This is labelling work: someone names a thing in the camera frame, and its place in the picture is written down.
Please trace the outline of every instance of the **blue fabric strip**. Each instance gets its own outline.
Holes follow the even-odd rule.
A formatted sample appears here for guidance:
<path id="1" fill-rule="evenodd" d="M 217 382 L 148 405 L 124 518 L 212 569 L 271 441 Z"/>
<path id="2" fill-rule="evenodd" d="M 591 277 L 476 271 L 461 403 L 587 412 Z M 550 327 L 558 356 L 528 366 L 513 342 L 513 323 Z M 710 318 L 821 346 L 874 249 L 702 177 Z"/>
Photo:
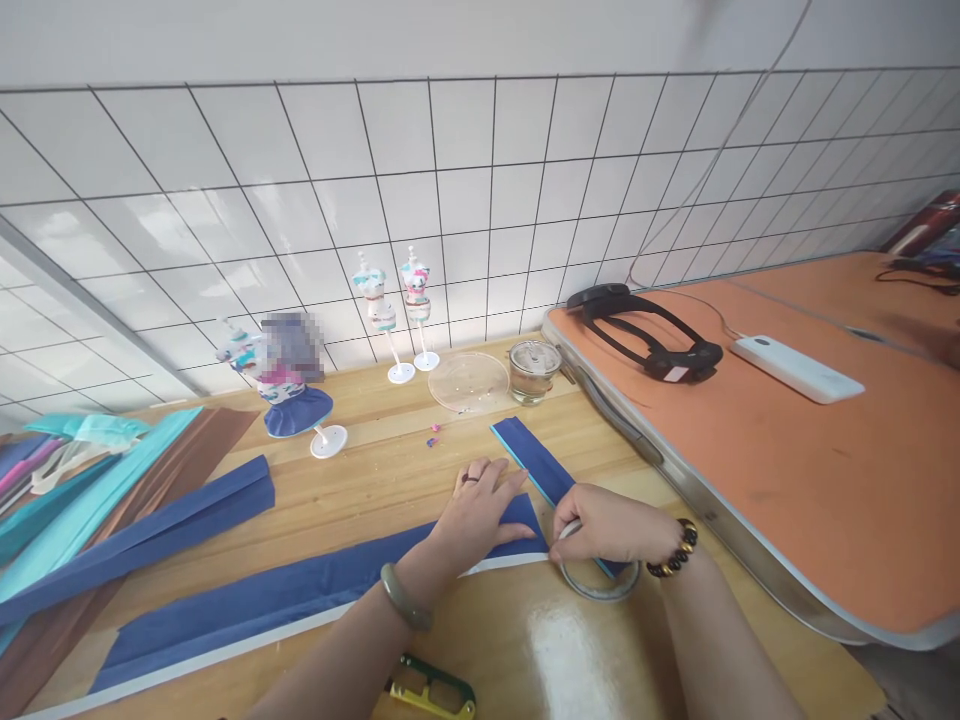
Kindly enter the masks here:
<path id="1" fill-rule="evenodd" d="M 0 522 L 0 566 L 13 560 L 65 507 L 119 460 L 119 455 L 107 456 Z"/>
<path id="2" fill-rule="evenodd" d="M 74 595 L 199 545 L 273 507 L 262 455 L 78 555 L 6 602 L 0 625 L 25 620 Z"/>
<path id="3" fill-rule="evenodd" d="M 517 465 L 530 472 L 530 482 L 540 494 L 556 507 L 574 485 L 575 481 L 570 473 L 519 419 L 506 418 L 496 425 L 491 425 L 490 429 L 513 456 Z M 597 565 L 611 578 L 617 577 L 627 567 L 627 563 L 601 558 L 597 558 Z"/>
<path id="4" fill-rule="evenodd" d="M 523 523 L 537 537 L 501 545 L 488 558 L 547 552 L 527 495 L 511 501 L 502 522 Z M 267 570 L 142 615 L 120 629 L 90 692 L 359 600 L 379 581 L 383 564 L 403 557 L 434 524 Z"/>

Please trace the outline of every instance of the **right hand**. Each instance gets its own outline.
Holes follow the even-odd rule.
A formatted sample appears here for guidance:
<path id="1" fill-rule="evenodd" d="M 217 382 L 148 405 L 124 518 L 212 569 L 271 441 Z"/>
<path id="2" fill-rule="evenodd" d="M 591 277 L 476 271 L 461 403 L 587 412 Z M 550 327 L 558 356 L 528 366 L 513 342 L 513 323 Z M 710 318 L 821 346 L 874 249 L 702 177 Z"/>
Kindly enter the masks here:
<path id="1" fill-rule="evenodd" d="M 579 518 L 583 527 L 558 540 L 560 531 Z M 670 515 L 646 503 L 596 485 L 574 485 L 553 516 L 554 562 L 603 558 L 616 562 L 661 563 L 683 539 L 683 529 Z"/>

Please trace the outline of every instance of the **brown fabric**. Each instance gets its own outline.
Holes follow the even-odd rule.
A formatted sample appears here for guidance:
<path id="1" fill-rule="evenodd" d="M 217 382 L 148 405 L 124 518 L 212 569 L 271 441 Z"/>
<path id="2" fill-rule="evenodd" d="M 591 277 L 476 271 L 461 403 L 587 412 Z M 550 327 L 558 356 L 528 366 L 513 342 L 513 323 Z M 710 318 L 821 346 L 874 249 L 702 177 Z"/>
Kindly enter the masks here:
<path id="1" fill-rule="evenodd" d="M 113 509 L 84 547 L 201 487 L 257 412 L 204 410 Z M 20 715 L 96 621 L 123 578 L 32 616 L 0 657 L 0 720 Z"/>

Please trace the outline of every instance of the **tape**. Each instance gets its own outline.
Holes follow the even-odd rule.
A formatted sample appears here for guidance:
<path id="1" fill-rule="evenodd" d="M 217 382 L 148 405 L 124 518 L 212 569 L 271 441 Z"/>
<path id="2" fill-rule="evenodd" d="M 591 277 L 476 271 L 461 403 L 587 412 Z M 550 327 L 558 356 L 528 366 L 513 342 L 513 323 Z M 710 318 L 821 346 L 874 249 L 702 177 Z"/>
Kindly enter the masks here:
<path id="1" fill-rule="evenodd" d="M 579 519 L 573 520 L 563 530 L 560 531 L 560 537 L 558 539 L 563 540 L 563 538 L 573 535 L 581 527 L 583 527 L 583 523 L 581 523 Z M 628 563 L 621 573 L 623 581 L 615 588 L 611 588 L 610 590 L 588 588 L 586 585 L 574 580 L 572 577 L 570 577 L 570 573 L 567 572 L 567 568 L 563 563 L 560 563 L 560 572 L 563 573 L 563 579 L 567 581 L 567 585 L 572 587 L 573 591 L 577 593 L 577 595 L 585 597 L 587 600 L 615 603 L 624 600 L 633 591 L 637 581 L 640 579 L 640 563 L 638 563 L 636 560 Z"/>

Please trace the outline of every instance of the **white wall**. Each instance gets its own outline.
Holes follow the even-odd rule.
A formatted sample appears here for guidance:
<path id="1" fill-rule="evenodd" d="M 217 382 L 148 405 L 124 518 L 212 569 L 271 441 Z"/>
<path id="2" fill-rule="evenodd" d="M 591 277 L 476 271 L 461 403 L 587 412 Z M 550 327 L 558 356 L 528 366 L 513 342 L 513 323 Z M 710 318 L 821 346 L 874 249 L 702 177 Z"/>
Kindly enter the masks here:
<path id="1" fill-rule="evenodd" d="M 753 70 L 803 0 L 5 0 L 0 86 Z M 785 69 L 960 65 L 952 0 L 815 0 Z"/>

